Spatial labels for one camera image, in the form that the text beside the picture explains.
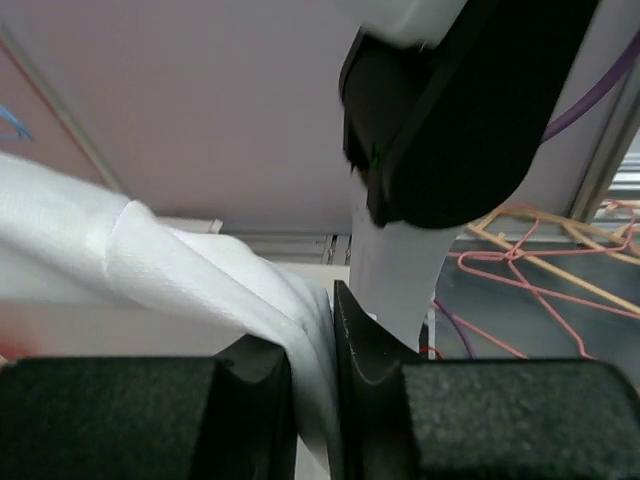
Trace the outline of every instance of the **gray wall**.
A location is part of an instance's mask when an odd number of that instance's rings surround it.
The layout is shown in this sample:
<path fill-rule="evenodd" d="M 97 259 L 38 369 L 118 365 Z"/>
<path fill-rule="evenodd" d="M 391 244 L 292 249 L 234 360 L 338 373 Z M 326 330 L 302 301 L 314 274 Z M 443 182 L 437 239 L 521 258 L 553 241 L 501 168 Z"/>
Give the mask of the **gray wall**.
<path fill-rule="evenodd" d="M 335 0 L 0 5 L 131 195 L 232 226 L 349 230 L 337 78 L 356 23 Z M 639 24 L 637 0 L 603 2 L 558 111 Z M 610 106 L 543 146 L 513 202 L 566 211 Z"/>

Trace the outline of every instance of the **blue cable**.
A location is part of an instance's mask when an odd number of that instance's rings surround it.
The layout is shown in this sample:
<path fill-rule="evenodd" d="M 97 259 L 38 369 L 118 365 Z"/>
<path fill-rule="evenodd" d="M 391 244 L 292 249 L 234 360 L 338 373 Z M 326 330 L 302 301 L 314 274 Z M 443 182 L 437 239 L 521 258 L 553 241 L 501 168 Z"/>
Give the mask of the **blue cable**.
<path fill-rule="evenodd" d="M 33 135 L 31 135 L 24 123 L 18 120 L 4 105 L 0 105 L 0 118 L 4 118 L 16 129 L 14 134 L 0 135 L 0 141 L 20 140 L 22 138 L 33 140 Z"/>

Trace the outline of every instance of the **red object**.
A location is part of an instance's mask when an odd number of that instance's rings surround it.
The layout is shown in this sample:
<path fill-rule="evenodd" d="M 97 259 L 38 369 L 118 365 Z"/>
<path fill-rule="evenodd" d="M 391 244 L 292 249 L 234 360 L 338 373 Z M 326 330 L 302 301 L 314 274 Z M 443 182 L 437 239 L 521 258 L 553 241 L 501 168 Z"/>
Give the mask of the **red object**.
<path fill-rule="evenodd" d="M 25 345 L 0 341 L 0 356 L 7 360 L 18 360 L 31 355 L 33 355 L 33 352 Z"/>
<path fill-rule="evenodd" d="M 434 348 L 434 347 L 420 347 L 420 353 L 429 353 L 429 352 L 435 352 L 436 353 L 436 358 L 438 360 L 444 360 L 444 357 L 438 351 L 437 348 Z"/>

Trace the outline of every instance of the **green light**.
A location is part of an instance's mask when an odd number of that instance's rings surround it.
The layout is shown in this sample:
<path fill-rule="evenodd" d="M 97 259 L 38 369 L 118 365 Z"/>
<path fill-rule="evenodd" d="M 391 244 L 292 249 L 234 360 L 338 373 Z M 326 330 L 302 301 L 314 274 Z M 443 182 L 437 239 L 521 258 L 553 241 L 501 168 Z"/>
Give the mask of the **green light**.
<path fill-rule="evenodd" d="M 380 149 L 380 145 L 377 143 L 373 144 L 373 154 L 371 156 L 371 164 L 373 168 L 380 168 L 380 156 L 382 155 L 382 151 Z"/>

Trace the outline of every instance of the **white towel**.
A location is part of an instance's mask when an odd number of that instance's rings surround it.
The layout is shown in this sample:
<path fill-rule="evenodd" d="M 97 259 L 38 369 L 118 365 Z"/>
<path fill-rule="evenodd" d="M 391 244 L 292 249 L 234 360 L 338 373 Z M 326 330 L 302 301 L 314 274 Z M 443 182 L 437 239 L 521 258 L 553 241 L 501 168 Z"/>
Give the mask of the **white towel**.
<path fill-rule="evenodd" d="M 327 293 L 242 242 L 173 230 L 139 202 L 0 153 L 0 300 L 138 305 L 282 345 L 300 436 L 341 478 Z"/>

